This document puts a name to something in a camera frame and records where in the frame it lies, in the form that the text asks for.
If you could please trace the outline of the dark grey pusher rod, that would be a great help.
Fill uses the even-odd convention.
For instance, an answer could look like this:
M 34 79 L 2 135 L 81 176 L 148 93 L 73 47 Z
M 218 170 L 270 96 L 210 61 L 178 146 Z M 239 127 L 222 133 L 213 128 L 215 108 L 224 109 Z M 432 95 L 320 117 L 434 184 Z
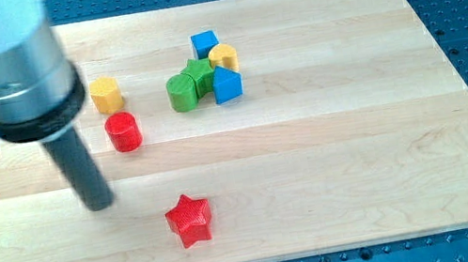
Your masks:
M 112 190 L 76 129 L 70 127 L 41 144 L 85 207 L 99 211 L 114 203 Z

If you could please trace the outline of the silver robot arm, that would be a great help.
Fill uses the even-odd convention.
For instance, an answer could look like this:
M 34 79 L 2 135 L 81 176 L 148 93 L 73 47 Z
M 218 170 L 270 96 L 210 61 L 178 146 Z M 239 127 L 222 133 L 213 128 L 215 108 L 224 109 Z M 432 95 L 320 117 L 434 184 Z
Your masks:
M 0 139 L 40 143 L 83 204 L 99 211 L 114 196 L 74 128 L 85 93 L 44 0 L 0 0 Z

